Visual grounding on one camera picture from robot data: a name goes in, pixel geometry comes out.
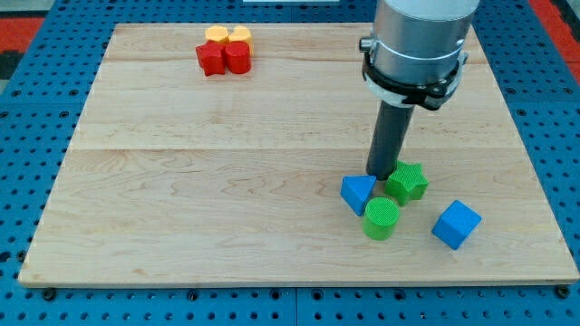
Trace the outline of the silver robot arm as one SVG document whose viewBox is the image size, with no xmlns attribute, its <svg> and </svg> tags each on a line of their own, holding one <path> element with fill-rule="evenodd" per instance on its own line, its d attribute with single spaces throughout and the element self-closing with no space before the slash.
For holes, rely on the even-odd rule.
<svg viewBox="0 0 580 326">
<path fill-rule="evenodd" d="M 459 86 L 479 0 L 379 0 L 359 42 L 362 77 L 392 107 L 438 110 Z"/>
</svg>

